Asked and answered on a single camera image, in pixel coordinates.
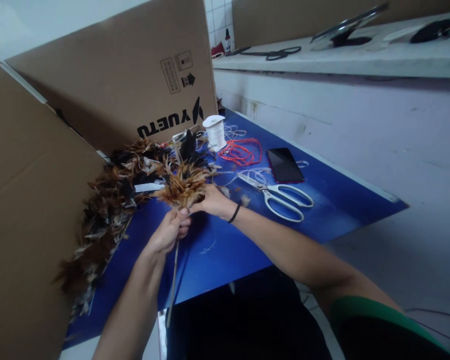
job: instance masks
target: green shirt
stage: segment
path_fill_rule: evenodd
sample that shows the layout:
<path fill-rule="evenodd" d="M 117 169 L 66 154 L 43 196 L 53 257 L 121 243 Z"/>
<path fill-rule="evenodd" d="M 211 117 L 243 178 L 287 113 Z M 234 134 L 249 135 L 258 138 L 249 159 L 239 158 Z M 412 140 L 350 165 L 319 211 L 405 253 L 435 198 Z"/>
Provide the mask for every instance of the green shirt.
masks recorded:
<path fill-rule="evenodd" d="M 335 301 L 330 325 L 347 360 L 450 359 L 443 346 L 412 319 L 364 297 Z"/>

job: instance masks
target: blue table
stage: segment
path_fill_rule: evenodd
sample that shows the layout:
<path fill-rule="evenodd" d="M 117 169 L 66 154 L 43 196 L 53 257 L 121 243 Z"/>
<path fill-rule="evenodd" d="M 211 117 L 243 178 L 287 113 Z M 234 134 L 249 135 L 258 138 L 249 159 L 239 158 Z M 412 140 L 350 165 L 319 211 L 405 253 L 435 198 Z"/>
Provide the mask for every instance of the blue table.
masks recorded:
<path fill-rule="evenodd" d="M 272 148 L 288 147 L 297 161 L 307 161 L 309 166 L 302 169 L 305 182 L 294 186 L 309 194 L 315 206 L 303 210 L 305 220 L 301 223 L 282 220 L 265 206 L 263 194 L 240 179 L 228 186 L 231 198 L 239 202 L 240 196 L 247 194 L 251 199 L 250 209 L 306 234 L 321 244 L 408 207 L 393 195 L 351 174 L 345 175 L 344 170 L 290 144 L 231 110 L 226 111 L 225 123 L 246 130 L 246 138 L 259 139 L 263 157 L 261 163 L 252 165 L 252 168 L 268 167 L 265 151 Z M 217 164 L 223 166 L 222 171 L 233 168 L 232 163 L 222 159 L 217 160 Z M 274 183 L 272 175 L 265 176 L 269 183 Z M 220 185 L 232 178 L 232 174 L 223 174 L 216 177 L 215 181 Z M 136 211 L 126 232 L 128 239 L 122 240 L 118 246 L 97 287 L 90 314 L 79 317 L 69 326 L 67 337 L 70 340 L 64 343 L 64 349 L 101 334 L 137 257 L 168 210 L 166 204 L 152 200 Z M 159 310 L 168 308 L 171 303 L 174 256 L 175 252 L 172 251 L 163 272 L 158 293 Z M 271 264 L 264 253 L 233 225 L 205 213 L 194 214 L 188 238 L 180 243 L 175 303 L 216 289 Z"/>

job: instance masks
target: scissors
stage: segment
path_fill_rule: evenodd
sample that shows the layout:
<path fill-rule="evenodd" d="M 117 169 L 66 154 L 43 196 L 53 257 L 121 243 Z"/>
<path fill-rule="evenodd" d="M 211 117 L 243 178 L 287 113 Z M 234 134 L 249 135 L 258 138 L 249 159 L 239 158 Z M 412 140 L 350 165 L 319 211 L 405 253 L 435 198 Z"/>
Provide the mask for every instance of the scissors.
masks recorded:
<path fill-rule="evenodd" d="M 285 219 L 285 220 L 288 220 L 288 221 L 291 221 L 291 222 L 294 222 L 294 223 L 301 223 L 305 219 L 305 217 L 302 214 L 302 212 L 298 208 L 296 208 L 294 205 L 297 205 L 297 206 L 299 206 L 301 208 L 311 208 L 311 207 L 313 207 L 315 205 L 313 199 L 310 196 L 308 196 L 305 192 L 301 191 L 300 189 L 298 189 L 298 188 L 296 188 L 294 186 L 283 185 L 283 184 L 267 186 L 267 185 L 262 184 L 262 183 L 260 183 L 258 181 L 255 181 L 252 178 L 250 178 L 249 176 L 241 174 L 241 173 L 238 174 L 238 177 L 240 179 L 242 179 L 243 181 L 245 181 L 246 183 L 252 185 L 255 189 L 261 191 L 263 193 L 263 195 L 265 196 L 266 207 L 272 213 L 277 215 L 279 218 L 282 218 L 282 219 Z M 293 191 L 294 193 L 299 194 L 301 197 L 306 199 L 309 202 L 309 204 L 301 202 L 300 200 L 296 199 L 295 197 L 292 197 L 292 196 L 288 195 L 287 193 L 281 191 L 280 189 L 288 189 L 288 190 Z M 290 204 L 289 202 L 286 202 L 285 200 L 283 200 L 280 197 L 277 197 L 277 196 L 273 195 L 271 192 L 273 192 L 275 194 L 278 194 L 281 197 L 289 200 L 294 205 Z M 275 211 L 270 206 L 270 204 L 269 204 L 270 201 L 274 201 L 276 203 L 279 203 L 280 205 L 282 205 L 282 206 L 286 207 L 287 209 L 293 211 L 295 214 L 297 214 L 300 217 L 300 219 L 293 219 L 293 218 L 286 217 L 286 216 L 280 214 L 279 212 Z"/>
<path fill-rule="evenodd" d="M 298 53 L 302 50 L 301 46 L 288 47 L 286 49 L 278 51 L 266 51 L 266 52 L 241 52 L 241 55 L 252 55 L 252 56 L 266 56 L 267 61 L 274 61 L 278 59 L 286 58 L 288 55 Z"/>

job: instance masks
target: person's left hand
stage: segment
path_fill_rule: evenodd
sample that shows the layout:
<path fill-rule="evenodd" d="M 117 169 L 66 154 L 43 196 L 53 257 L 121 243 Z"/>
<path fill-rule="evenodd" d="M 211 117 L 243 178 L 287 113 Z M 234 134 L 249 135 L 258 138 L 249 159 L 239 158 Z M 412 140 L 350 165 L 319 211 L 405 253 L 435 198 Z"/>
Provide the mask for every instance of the person's left hand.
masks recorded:
<path fill-rule="evenodd" d="M 168 254 L 175 246 L 175 241 L 183 239 L 189 232 L 192 219 L 187 217 L 189 211 L 170 210 L 165 214 L 158 229 L 153 233 L 145 248 L 155 253 Z"/>

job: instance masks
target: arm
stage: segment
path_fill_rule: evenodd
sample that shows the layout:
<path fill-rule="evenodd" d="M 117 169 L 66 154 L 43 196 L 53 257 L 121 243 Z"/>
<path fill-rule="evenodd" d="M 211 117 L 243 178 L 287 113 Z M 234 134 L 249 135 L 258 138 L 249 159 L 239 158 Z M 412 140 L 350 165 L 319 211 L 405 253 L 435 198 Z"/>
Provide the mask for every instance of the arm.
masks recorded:
<path fill-rule="evenodd" d="M 170 211 L 138 257 L 98 342 L 94 360 L 137 359 L 157 319 L 157 295 L 167 254 L 187 235 L 187 209 Z"/>
<path fill-rule="evenodd" d="M 205 200 L 191 212 L 206 211 L 224 220 L 232 218 L 237 204 L 208 185 Z M 289 227 L 241 207 L 232 223 L 292 279 L 308 286 L 323 312 L 329 316 L 335 300 L 360 296 L 402 311 L 378 286 L 319 243 Z"/>

